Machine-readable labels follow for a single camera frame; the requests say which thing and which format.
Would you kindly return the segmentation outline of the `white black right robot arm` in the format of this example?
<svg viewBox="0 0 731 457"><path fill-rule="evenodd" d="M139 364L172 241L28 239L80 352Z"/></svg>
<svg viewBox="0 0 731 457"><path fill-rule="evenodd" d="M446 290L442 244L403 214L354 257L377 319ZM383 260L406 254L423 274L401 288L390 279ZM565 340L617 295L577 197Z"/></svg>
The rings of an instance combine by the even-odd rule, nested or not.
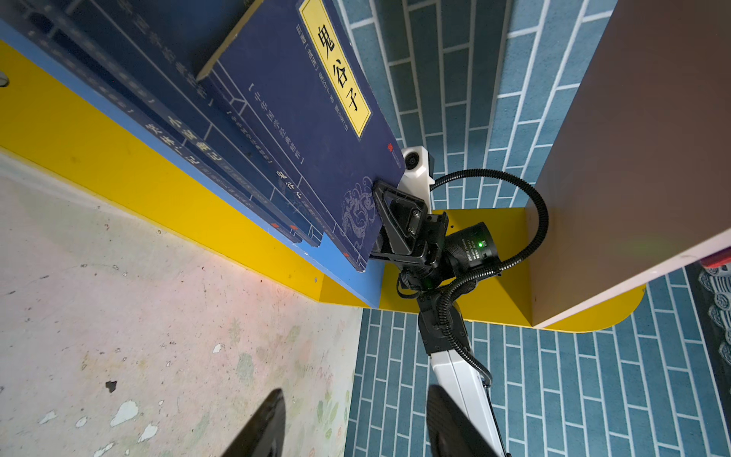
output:
<svg viewBox="0 0 731 457"><path fill-rule="evenodd" d="M490 371L472 350L457 298L495 276L496 245L480 222L450 233L447 214L386 182L372 192L383 226L371 257L397 267L397 293L416 300L418 326L437 382L428 389L426 427L435 456L506 456L489 397Z"/></svg>

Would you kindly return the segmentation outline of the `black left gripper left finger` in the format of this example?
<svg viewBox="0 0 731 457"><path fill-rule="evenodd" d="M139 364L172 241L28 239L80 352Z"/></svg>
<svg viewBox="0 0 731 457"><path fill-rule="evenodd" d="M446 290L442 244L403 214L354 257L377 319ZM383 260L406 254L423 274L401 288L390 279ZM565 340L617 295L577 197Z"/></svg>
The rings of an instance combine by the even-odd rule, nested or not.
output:
<svg viewBox="0 0 731 457"><path fill-rule="evenodd" d="M286 433L286 402L281 388L272 390L223 457L280 457Z"/></svg>

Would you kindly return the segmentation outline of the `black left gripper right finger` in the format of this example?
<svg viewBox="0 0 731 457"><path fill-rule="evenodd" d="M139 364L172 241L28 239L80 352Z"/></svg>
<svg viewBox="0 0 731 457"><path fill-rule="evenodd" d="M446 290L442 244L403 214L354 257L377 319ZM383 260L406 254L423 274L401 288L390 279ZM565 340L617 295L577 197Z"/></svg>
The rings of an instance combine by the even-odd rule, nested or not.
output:
<svg viewBox="0 0 731 457"><path fill-rule="evenodd" d="M426 424L433 457L497 457L477 428L439 385L428 390Z"/></svg>

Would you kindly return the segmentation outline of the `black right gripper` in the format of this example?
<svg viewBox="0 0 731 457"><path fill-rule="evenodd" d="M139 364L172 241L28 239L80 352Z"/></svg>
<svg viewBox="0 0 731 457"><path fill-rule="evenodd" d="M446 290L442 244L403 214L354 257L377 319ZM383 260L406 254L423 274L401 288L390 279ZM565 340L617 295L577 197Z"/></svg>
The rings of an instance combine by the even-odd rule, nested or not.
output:
<svg viewBox="0 0 731 457"><path fill-rule="evenodd" d="M377 181L372 195L383 224L371 260L398 269L397 291L432 291L448 278L446 213L428 214L426 201Z"/></svg>

